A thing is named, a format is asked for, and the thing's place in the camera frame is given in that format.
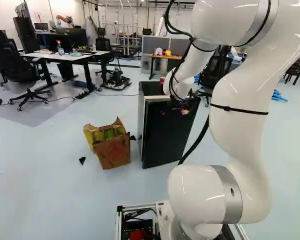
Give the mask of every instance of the computer monitor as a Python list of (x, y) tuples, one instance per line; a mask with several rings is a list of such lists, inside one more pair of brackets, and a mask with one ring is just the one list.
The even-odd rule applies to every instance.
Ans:
[(88, 44), (87, 34), (85, 29), (57, 27), (55, 29), (58, 35), (68, 36), (72, 48), (77, 49), (78, 46), (86, 46)]
[(58, 51), (58, 43), (57, 40), (61, 41), (61, 47), (63, 48), (65, 53), (70, 53), (72, 51), (73, 43), (69, 36), (66, 35), (53, 35), (53, 37), (49, 37), (47, 39), (48, 49), (53, 52)]
[(42, 22), (42, 23), (34, 23), (34, 28), (36, 30), (43, 30), (43, 31), (48, 31), (49, 30), (49, 25), (46, 22)]

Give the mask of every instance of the desk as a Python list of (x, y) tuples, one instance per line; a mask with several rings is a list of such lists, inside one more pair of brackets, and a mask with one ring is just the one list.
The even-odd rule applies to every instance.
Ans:
[(101, 78), (104, 84), (107, 82), (107, 64), (112, 57), (110, 51), (96, 51), (96, 52), (81, 52), (82, 55), (91, 56), (95, 62), (101, 62)]
[(59, 83), (58, 81), (51, 80), (50, 73), (49, 73), (49, 70), (48, 70), (45, 60), (49, 60), (49, 61), (55, 62), (55, 63), (70, 62), (71, 64), (82, 65), (84, 68), (84, 74), (85, 74), (87, 88), (89, 89), (90, 92), (92, 92), (94, 90), (91, 76), (90, 76), (89, 66), (88, 66), (89, 59), (92, 57), (90, 55), (69, 56), (69, 55), (59, 55), (58, 53), (46, 54), (46, 53), (32, 52), (32, 53), (22, 54), (21, 56), (25, 57), (25, 58), (43, 59), (43, 61), (39, 61), (38, 63), (41, 64), (43, 74), (44, 74), (44, 77), (46, 80), (46, 85), (37, 88), (35, 91), (41, 91), (43, 89), (49, 88), (49, 87)]
[(150, 68), (150, 77), (149, 80), (153, 77), (154, 72), (154, 59), (172, 59), (172, 60), (181, 60), (182, 56), (159, 56), (159, 55), (150, 55), (151, 58), (151, 68)]

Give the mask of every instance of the cardboard box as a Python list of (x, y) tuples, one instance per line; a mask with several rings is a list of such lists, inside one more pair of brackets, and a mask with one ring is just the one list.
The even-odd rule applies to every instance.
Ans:
[(130, 133), (117, 117), (111, 125), (95, 127), (87, 124), (83, 133), (98, 156), (103, 169), (112, 169), (130, 163)]

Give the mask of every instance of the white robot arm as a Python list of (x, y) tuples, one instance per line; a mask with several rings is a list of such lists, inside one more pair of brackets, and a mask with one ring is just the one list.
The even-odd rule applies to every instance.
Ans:
[(300, 0), (197, 0), (195, 41), (169, 81), (185, 98), (218, 45), (244, 46), (244, 63), (215, 86), (210, 132), (229, 155), (226, 166), (182, 164), (170, 173), (169, 201), (184, 234), (213, 239), (225, 224), (250, 224), (271, 210), (272, 193), (262, 160), (261, 137), (272, 93), (300, 57)]

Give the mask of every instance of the black office chair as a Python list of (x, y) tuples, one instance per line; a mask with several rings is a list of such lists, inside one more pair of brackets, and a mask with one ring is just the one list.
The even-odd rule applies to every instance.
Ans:
[[(33, 59), (34, 64), (38, 64), (39, 58)], [(49, 94), (50, 91), (36, 91), (32, 92), (28, 86), (34, 85), (36, 81), (40, 80), (40, 74), (37, 68), (30, 62), (24, 60), (18, 53), (18, 50), (12, 46), (7, 38), (4, 37), (2, 32), (0, 33), (0, 72), (2, 76), (11, 82), (19, 83), (20, 86), (27, 86), (26, 93), (9, 99), (9, 104), (13, 104), (15, 100), (23, 99), (19, 104), (18, 110), (23, 110), (23, 105), (29, 100), (34, 98), (42, 100), (45, 104), (48, 103), (46, 97), (39, 96), (41, 94)]]
[[(112, 62), (114, 59), (117, 59), (119, 69), (121, 70), (119, 58), (115, 57), (115, 54), (114, 54), (114, 52), (112, 50), (112, 47), (111, 47), (111, 44), (110, 44), (110, 40), (108, 38), (99, 37), (99, 38), (95, 39), (95, 48), (96, 48), (97, 51), (108, 51), (108, 52), (110, 52), (111, 54), (109, 55), (109, 58), (106, 59), (106, 61), (109, 63), (109, 62)], [(112, 74), (114, 71), (106, 70), (106, 72)]]
[(199, 75), (199, 82), (198, 84), (201, 84), (204, 88), (204, 92), (198, 90), (199, 96), (205, 97), (206, 104), (205, 107), (207, 108), (209, 106), (209, 98), (212, 97), (212, 92), (217, 84), (217, 82), (220, 80), (220, 77), (222, 78), (230, 71), (230, 66), (232, 64), (232, 58), (226, 57), (224, 62), (224, 69), (219, 76), (218, 70), (219, 65), (222, 64), (220, 61), (220, 56), (212, 56), (210, 58), (209, 63), (206, 65), (206, 68), (200, 73)]

